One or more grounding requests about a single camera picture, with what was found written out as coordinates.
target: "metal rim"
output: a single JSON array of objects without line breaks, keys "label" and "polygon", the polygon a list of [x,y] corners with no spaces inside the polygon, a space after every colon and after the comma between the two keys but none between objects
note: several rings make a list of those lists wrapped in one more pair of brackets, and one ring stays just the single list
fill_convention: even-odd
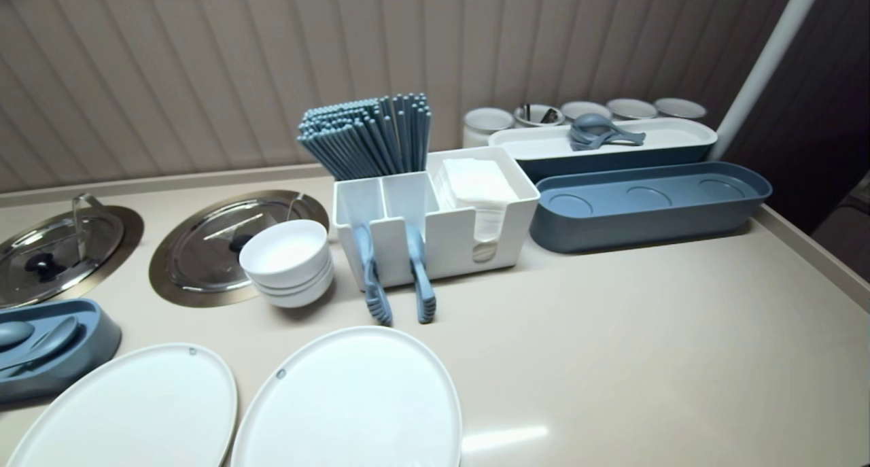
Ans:
[{"label": "metal rim", "polygon": [[[127,258],[133,253],[133,250],[139,246],[139,242],[142,241],[142,234],[145,228],[145,224],[142,220],[142,217],[139,214],[131,209],[127,209],[127,207],[119,207],[119,206],[105,206],[100,207],[100,209],[84,209],[84,213],[99,215],[100,213],[110,213],[118,219],[121,219],[122,225],[124,225],[124,235],[121,237],[121,242],[118,244],[118,247],[114,252],[106,259],[102,265],[98,266],[93,272],[89,275],[85,276],[82,280],[75,283],[72,287],[67,288],[67,290],[63,290],[54,294],[53,296],[48,296],[41,300],[36,300],[35,302],[24,302],[20,304],[13,304],[10,306],[5,306],[0,309],[15,309],[21,308],[24,306],[29,306],[39,302],[45,302],[46,300],[63,300],[63,299],[75,299],[77,297],[81,297],[84,294],[87,294],[90,290],[97,287],[100,283],[105,281],[106,278],[109,277],[115,270],[118,269],[122,263],[127,261]],[[35,226],[31,226],[24,231],[19,232],[13,237],[10,237],[8,240],[4,241],[0,247],[7,247],[13,244],[15,241],[21,239],[28,232],[44,228],[44,226],[49,226],[56,224],[57,222],[62,222],[64,219],[71,219],[72,213],[62,213],[50,219],[43,220]]]},{"label": "metal rim", "polygon": [[242,203],[242,201],[254,200],[255,198],[295,198],[296,203],[302,203],[313,214],[312,220],[323,224],[324,228],[329,231],[329,214],[326,213],[323,205],[318,203],[313,197],[308,197],[299,192],[289,190],[265,190],[261,192],[249,192],[249,194],[237,195],[236,197],[227,198],[226,200],[214,203],[204,209],[192,214],[183,222],[179,223],[176,228],[172,229],[170,234],[166,235],[164,240],[154,251],[152,261],[148,269],[148,277],[154,291],[168,300],[171,303],[189,308],[217,308],[243,302],[256,297],[259,293],[257,288],[251,284],[247,284],[241,288],[234,288],[225,292],[200,293],[183,290],[171,281],[171,276],[166,271],[166,259],[168,258],[172,247],[176,240],[186,234],[190,228],[205,219],[210,213],[217,212],[224,207]]}]

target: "lid handle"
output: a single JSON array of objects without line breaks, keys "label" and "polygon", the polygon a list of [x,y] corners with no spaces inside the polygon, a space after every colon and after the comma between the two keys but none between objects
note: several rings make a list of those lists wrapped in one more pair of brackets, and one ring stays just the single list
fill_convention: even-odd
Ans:
[{"label": "lid handle", "polygon": [[75,195],[72,199],[72,220],[75,224],[75,242],[78,244],[78,260],[83,262],[85,254],[88,252],[87,240],[84,237],[84,222],[82,220],[81,209],[83,201],[91,207],[102,207],[103,204],[97,198],[87,192]]}]

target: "oval plate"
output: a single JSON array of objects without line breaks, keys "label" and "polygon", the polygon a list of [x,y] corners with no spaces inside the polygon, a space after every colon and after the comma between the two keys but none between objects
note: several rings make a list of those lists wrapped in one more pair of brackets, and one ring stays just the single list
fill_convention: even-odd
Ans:
[{"label": "oval plate", "polygon": [[218,467],[232,439],[237,396],[230,369],[211,350],[146,347],[63,392],[7,467]]},{"label": "oval plate", "polygon": [[409,334],[348,328],[308,343],[245,414],[232,467],[457,467],[462,415],[444,365]]}]

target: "vertical blind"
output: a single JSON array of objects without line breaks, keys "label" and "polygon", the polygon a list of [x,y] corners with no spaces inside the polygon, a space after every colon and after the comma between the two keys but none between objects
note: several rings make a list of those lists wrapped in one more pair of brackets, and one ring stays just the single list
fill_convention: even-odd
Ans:
[{"label": "vertical blind", "polygon": [[717,126],[787,0],[0,0],[0,191],[308,163],[311,107],[677,96]]}]

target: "blue tray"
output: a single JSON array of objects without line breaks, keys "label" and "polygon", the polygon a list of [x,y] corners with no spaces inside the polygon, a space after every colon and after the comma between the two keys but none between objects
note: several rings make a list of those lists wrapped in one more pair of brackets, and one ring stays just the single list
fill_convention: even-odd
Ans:
[{"label": "blue tray", "polygon": [[121,328],[93,300],[72,299],[0,311],[0,322],[25,321],[35,328],[25,342],[0,352],[0,362],[12,360],[30,349],[36,340],[68,315],[78,318],[77,336],[66,349],[32,368],[23,368],[15,375],[0,371],[0,402],[63,392],[83,375],[115,356],[121,343]]},{"label": "blue tray", "polygon": [[773,192],[758,173],[723,162],[553,176],[537,187],[529,232],[557,253],[724,234]]}]

